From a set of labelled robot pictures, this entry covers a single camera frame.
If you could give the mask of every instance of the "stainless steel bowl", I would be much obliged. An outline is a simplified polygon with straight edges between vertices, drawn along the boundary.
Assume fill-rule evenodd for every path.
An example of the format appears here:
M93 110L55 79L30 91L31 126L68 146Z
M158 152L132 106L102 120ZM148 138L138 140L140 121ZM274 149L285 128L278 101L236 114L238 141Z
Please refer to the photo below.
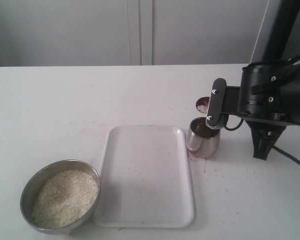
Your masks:
M37 194L50 177L66 170L80 170L91 175L99 188L96 199L91 208L82 217L69 225L54 229L39 227L32 216ZM62 160L51 163L50 165L44 167L28 181L21 194L20 210L26 222L38 232L53 235L68 234L71 230L83 224L95 212L99 203L100 195L101 186L99 175L90 164L79 160Z

